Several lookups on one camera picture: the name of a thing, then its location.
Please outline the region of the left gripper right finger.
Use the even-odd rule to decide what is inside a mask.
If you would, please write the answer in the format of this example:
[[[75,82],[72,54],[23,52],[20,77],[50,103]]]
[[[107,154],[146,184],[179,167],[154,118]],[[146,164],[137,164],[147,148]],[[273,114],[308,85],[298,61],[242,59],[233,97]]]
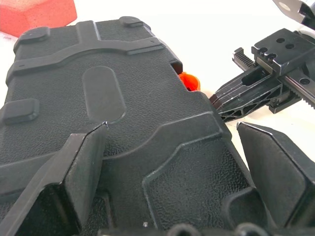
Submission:
[[[237,131],[252,180],[275,224],[315,227],[315,162],[275,129],[239,122]]]

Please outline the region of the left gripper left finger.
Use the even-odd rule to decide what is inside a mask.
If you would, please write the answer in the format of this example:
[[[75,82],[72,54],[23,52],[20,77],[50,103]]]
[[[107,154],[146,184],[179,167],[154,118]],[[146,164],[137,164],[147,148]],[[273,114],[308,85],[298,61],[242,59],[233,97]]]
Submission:
[[[0,236],[74,236],[99,182],[107,124],[72,133],[30,180],[0,223]]]

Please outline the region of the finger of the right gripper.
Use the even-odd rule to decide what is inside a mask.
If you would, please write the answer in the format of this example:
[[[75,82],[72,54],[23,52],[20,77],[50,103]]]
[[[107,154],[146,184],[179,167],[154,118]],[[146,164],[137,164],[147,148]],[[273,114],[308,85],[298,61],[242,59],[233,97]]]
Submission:
[[[257,66],[244,71],[226,84],[221,86],[211,97],[213,105],[226,105],[244,94],[253,92],[261,95],[263,91],[280,85],[275,75],[269,74],[263,67]]]
[[[230,99],[216,101],[213,106],[223,121],[233,121],[243,118],[255,110],[268,105],[274,98],[279,97],[281,89],[271,89],[270,91],[248,92]]]

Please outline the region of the orange case latch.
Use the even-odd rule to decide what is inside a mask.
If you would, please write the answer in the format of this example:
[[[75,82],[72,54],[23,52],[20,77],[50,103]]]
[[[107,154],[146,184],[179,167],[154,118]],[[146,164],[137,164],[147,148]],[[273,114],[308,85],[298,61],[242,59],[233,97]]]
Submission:
[[[200,81],[197,77],[182,72],[179,74],[179,78],[188,91],[200,91]]]

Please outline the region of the black plastic tool case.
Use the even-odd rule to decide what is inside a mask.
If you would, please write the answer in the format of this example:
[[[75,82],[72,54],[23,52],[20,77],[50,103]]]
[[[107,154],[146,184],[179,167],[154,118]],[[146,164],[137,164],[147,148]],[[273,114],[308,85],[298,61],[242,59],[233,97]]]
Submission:
[[[227,200],[251,185],[207,96],[188,91],[180,60],[134,17],[25,32],[0,108],[0,223],[72,133],[107,124],[89,217],[102,229],[164,233],[182,224],[233,229]]]

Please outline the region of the red foam block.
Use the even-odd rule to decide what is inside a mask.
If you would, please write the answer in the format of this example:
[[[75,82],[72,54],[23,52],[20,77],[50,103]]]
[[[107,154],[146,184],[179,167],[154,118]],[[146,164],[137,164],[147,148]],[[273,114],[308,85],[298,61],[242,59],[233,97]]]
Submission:
[[[77,19],[74,0],[0,0],[0,32],[19,37],[37,27],[62,27]]]

